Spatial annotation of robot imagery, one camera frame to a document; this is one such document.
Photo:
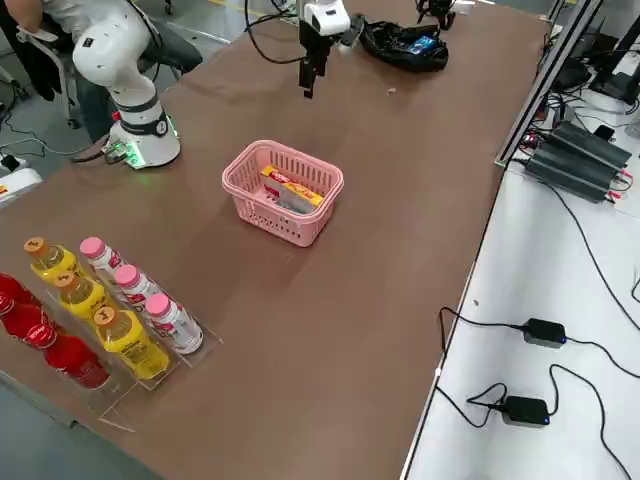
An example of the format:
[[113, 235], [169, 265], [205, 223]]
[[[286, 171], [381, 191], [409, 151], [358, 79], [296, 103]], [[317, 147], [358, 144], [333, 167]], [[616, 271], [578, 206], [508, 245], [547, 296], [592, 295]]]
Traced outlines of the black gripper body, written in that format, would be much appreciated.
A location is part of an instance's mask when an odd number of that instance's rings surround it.
[[320, 35], [312, 25], [307, 22], [299, 22], [299, 41], [309, 58], [316, 60], [326, 59], [329, 55], [332, 38]]

